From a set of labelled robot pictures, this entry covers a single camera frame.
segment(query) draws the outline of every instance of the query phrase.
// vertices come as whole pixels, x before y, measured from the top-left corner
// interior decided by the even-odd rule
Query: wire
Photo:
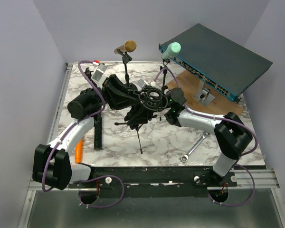
[[[175,77],[175,75],[173,74],[173,72],[172,72],[168,67],[166,67],[165,69],[167,69],[167,70],[170,72],[170,74],[172,75],[172,77],[174,78],[174,80],[175,80],[175,82],[176,82],[177,87],[180,88],[180,84],[179,84],[177,78]],[[156,77],[154,78],[154,82],[156,82],[156,80],[158,79],[158,77],[159,77],[159,75],[161,74],[161,72],[163,72],[163,70],[164,70],[164,68],[161,69],[161,70],[158,72],[158,74],[157,74]],[[249,154],[249,153],[252,153],[253,151],[255,151],[255,150],[257,149],[257,146],[258,146],[258,140],[257,140],[257,137],[256,137],[257,135],[256,135],[249,127],[247,127],[247,126],[245,126],[245,125],[243,125],[243,124],[241,124],[241,123],[239,123],[239,122],[237,122],[237,121],[230,120],[230,119],[227,119],[227,118],[215,117],[215,116],[208,116],[208,115],[204,115],[204,114],[198,113],[198,112],[196,112],[196,111],[190,109],[186,104],[185,104],[184,106],[185,106],[185,109],[186,109],[189,113],[191,113],[191,114],[193,114],[193,115],[197,115],[197,116],[204,117],[204,118],[208,118],[208,119],[215,119],[215,120],[227,121],[227,122],[230,122],[230,123],[233,123],[233,124],[237,124],[238,126],[243,127],[243,128],[245,128],[247,131],[249,131],[249,132],[253,135],[253,137],[254,137],[254,139],[255,139],[255,146],[254,146],[250,151],[247,151],[247,152],[243,153],[242,156],[243,156],[243,155],[247,155],[247,154]]]
[[[81,183],[88,183],[88,182],[96,181],[96,180],[99,180],[99,179],[102,179],[102,178],[106,178],[106,177],[113,177],[113,178],[116,178],[116,179],[118,179],[119,182],[121,183],[121,185],[122,185],[122,194],[121,194],[121,196],[119,197],[119,199],[118,199],[115,203],[112,203],[112,204],[109,204],[109,205],[106,205],[106,206],[93,206],[93,205],[90,205],[90,204],[84,204],[84,203],[81,201],[81,195],[79,194],[79,195],[78,195],[78,199],[79,199],[79,201],[80,201],[80,205],[85,205],[85,206],[87,206],[87,207],[89,207],[89,208],[110,208],[110,207],[116,205],[117,203],[119,203],[119,202],[123,199],[123,197],[124,197],[124,183],[123,183],[123,181],[122,181],[119,177],[117,177],[117,176],[105,175],[105,176],[96,177],[96,178],[94,178],[94,179],[90,179],[90,180],[87,180],[87,181],[84,180],[84,181],[80,181],[80,182],[81,182]]]
[[[100,110],[98,110],[97,112],[94,112],[90,115],[87,115],[85,118],[83,118],[82,120],[77,121],[76,123],[72,124],[67,130],[66,132],[61,136],[60,141],[56,143],[56,145],[53,147],[53,149],[51,150],[51,152],[48,155],[44,170],[43,170],[43,174],[42,174],[42,181],[41,181],[41,188],[44,192],[49,192],[53,189],[53,187],[50,187],[49,189],[46,189],[45,186],[45,182],[46,182],[46,173],[48,170],[48,166],[49,166],[49,162],[55,152],[55,150],[57,149],[57,147],[60,145],[60,143],[63,141],[63,139],[67,136],[67,134],[73,129],[73,127],[75,127],[77,124],[79,124],[81,121],[86,120],[89,117],[92,117],[94,115],[97,115],[99,113],[101,113],[104,109],[105,109],[105,99],[103,98],[103,96],[101,95],[101,93],[98,91],[97,87],[89,80],[89,78],[86,76],[86,74],[84,73],[84,71],[81,68],[81,64],[82,63],[93,63],[93,61],[89,61],[89,60],[82,60],[78,62],[78,69],[80,71],[80,73],[83,75],[83,77],[88,81],[88,83],[91,85],[91,87],[95,90],[95,92],[97,93],[97,95],[99,96],[99,98],[101,99],[103,105],[101,107]]]
[[[208,193],[208,196],[212,200],[213,203],[221,205],[221,206],[225,206],[225,207],[238,207],[238,206],[242,206],[242,205],[250,202],[252,200],[252,198],[254,197],[255,192],[256,192],[256,184],[255,184],[255,180],[253,179],[253,176],[252,176],[251,172],[249,172],[249,170],[247,168],[245,168],[244,166],[242,166],[242,165],[236,164],[236,166],[241,167],[242,169],[246,170],[247,173],[249,174],[249,176],[251,177],[252,185],[253,185],[253,189],[252,189],[251,195],[249,196],[249,198],[247,200],[245,200],[242,203],[238,203],[238,204],[223,204],[223,203],[219,203],[219,202],[215,201],[212,198],[212,196],[210,195],[210,193]]]

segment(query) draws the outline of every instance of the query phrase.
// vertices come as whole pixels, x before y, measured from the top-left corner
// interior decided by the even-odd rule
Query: dark gray panel
[[[240,95],[271,66],[272,62],[197,24],[165,42],[181,44],[178,57],[207,77]]]
[[[234,190],[229,203],[250,190]],[[114,199],[103,199],[107,203]],[[258,190],[247,205],[227,208],[208,198],[125,198],[109,209],[79,206],[77,192],[38,192],[30,228],[281,228],[271,190]]]

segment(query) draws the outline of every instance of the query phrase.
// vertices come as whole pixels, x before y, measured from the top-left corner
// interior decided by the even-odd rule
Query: white wall
[[[244,45],[269,0],[33,0],[66,61],[119,60],[137,42],[136,61],[158,61],[164,43],[196,23]]]
[[[245,93],[266,164],[285,201],[285,0],[271,0],[246,47],[273,65]]]
[[[0,0],[0,228],[17,227],[65,68],[32,0]]]

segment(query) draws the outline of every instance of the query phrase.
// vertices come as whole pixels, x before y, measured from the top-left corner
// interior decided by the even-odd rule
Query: table
[[[122,63],[104,63],[108,66],[105,75],[116,74],[122,82],[125,82],[124,65]],[[137,82],[139,79],[150,82],[155,78],[161,65],[162,63],[160,62],[129,63],[128,73],[130,75],[130,82]],[[82,65],[84,70],[86,67],[92,67],[92,65]],[[183,68],[177,64],[170,63],[169,68],[175,75],[183,72]],[[166,82],[171,80],[172,76],[168,74]],[[156,82],[156,85],[158,88],[161,88],[162,76]],[[89,87],[90,85],[79,72],[77,64],[74,64],[62,108],[58,133],[61,133],[72,121],[67,111],[67,104],[78,96],[80,91]],[[246,126],[253,129],[244,99],[241,100],[239,105],[245,109],[240,116],[241,120]],[[143,150],[143,154],[141,154],[136,131],[131,130],[126,125],[114,125],[114,122],[123,122],[123,117],[129,110],[128,108],[120,111],[112,111],[108,106],[106,107],[102,113],[103,149],[101,151],[94,151],[94,130],[90,130],[84,137],[82,163],[93,166],[201,166],[213,165],[221,153],[216,137],[211,135],[204,140],[186,163],[182,163],[180,161],[181,156],[186,154],[201,137],[202,131],[169,125],[163,116],[162,121],[157,117],[156,119],[152,119],[148,124],[143,125],[140,129],[139,133]],[[247,150],[253,146],[254,141],[250,143]],[[71,163],[75,162],[74,152],[70,160]],[[253,153],[243,156],[239,164],[264,165],[260,148],[258,147]]]

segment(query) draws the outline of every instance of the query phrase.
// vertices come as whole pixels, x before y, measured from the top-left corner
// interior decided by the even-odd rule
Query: gray floor
[[[234,190],[240,202],[249,190]],[[103,199],[110,203],[114,199]],[[281,228],[271,190],[257,190],[247,205],[227,208],[208,198],[125,198],[109,209],[79,206],[77,192],[38,192],[29,228]]]

